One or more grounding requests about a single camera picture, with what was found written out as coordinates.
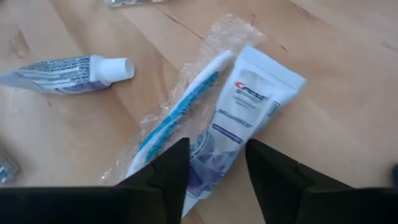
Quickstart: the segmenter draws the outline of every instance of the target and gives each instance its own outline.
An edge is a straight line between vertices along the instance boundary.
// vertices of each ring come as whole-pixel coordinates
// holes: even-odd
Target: black plastic piece
[[[255,139],[246,160],[267,224],[398,223],[397,189],[353,189]]]
[[[188,138],[115,187],[0,190],[0,223],[172,223],[181,221]]]

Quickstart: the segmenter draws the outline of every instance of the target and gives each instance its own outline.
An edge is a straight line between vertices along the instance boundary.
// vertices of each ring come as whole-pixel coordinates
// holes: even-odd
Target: white toothpaste tube
[[[211,194],[246,141],[290,102],[305,82],[299,74],[252,47],[240,53],[211,123],[191,145],[183,215]]]
[[[103,90],[134,76],[128,58],[98,55],[48,60],[0,75],[0,84],[42,93],[71,95]]]

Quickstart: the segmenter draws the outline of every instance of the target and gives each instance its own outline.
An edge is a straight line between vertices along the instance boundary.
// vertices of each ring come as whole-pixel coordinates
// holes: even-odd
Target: wooden surface
[[[0,87],[0,139],[17,185],[95,185],[163,102],[210,26],[232,13],[259,49],[308,79],[257,138],[354,187],[390,185],[398,159],[398,2],[175,0],[110,10],[102,0],[3,0],[0,71],[83,54],[129,57],[133,80],[77,96]],[[243,156],[185,223],[263,223]]]

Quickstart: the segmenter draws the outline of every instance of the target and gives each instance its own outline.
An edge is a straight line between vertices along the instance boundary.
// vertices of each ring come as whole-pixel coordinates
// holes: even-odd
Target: toothpaste tube
[[[105,59],[98,55],[35,63],[0,75],[0,84],[71,95],[103,90],[112,83],[134,76],[128,58]]]
[[[246,141],[290,102],[305,82],[252,47],[241,52],[220,93],[211,123],[191,145],[183,215],[211,194]]]

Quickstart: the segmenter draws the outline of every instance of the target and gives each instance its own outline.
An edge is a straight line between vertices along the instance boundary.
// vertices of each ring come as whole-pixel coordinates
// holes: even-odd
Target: white cap
[[[128,58],[104,59],[99,63],[99,70],[102,78],[114,83],[132,78],[134,66]]]

